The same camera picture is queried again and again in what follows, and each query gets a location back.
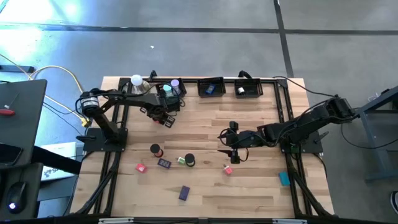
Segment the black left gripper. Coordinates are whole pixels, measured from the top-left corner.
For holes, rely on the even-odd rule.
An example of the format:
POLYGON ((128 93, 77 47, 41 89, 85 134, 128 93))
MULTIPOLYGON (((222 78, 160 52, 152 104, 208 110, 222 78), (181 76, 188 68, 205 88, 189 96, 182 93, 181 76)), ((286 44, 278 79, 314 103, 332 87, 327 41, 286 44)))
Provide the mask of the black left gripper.
POLYGON ((140 112, 144 113, 150 119, 162 119, 162 125, 171 128, 175 122, 174 116, 180 111, 180 100, 165 100, 160 106, 151 108, 141 107, 140 112))

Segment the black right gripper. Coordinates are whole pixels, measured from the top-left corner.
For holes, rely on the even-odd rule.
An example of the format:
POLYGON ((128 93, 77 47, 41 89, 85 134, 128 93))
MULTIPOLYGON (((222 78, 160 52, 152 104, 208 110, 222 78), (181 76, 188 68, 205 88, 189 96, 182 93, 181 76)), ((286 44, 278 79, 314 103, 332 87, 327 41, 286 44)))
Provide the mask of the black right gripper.
MULTIPOLYGON (((239 124, 235 121, 229 122, 229 127, 220 132, 219 138, 227 138, 233 136, 231 140, 232 148, 250 148, 262 147, 267 144, 267 141, 261 136, 259 131, 238 131, 239 124)), ((230 163, 239 164, 240 157, 237 149, 218 150, 218 152, 225 153, 230 158, 230 163)))

